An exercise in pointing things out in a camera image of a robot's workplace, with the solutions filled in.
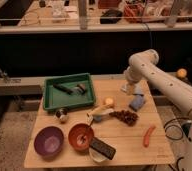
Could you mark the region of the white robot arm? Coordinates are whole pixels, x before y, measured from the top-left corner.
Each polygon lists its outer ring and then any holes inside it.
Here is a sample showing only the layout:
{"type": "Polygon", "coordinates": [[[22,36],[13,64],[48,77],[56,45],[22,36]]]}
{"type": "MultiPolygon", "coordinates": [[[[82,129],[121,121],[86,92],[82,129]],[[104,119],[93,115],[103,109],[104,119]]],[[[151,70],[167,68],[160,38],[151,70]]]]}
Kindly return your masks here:
{"type": "MultiPolygon", "coordinates": [[[[124,71],[126,80],[133,85],[145,78],[192,119],[192,86],[159,69],[156,66],[158,61],[159,55],[154,49],[131,55],[129,67],[124,71]]],[[[192,125],[186,143],[184,170],[192,171],[192,125]]]]}

